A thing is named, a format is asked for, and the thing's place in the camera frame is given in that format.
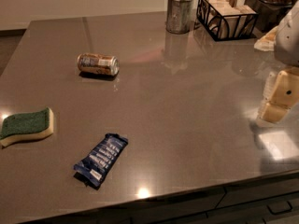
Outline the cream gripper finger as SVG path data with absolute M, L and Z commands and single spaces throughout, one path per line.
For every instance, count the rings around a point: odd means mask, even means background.
M 288 67 L 271 72 L 265 82 L 258 119 L 280 122 L 299 102 L 299 68 Z

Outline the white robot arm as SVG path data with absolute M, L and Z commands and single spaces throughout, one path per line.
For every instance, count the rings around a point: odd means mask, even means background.
M 286 68 L 265 82 L 257 120 L 267 123 L 280 122 L 299 101 L 299 1 L 278 25 L 274 55 Z

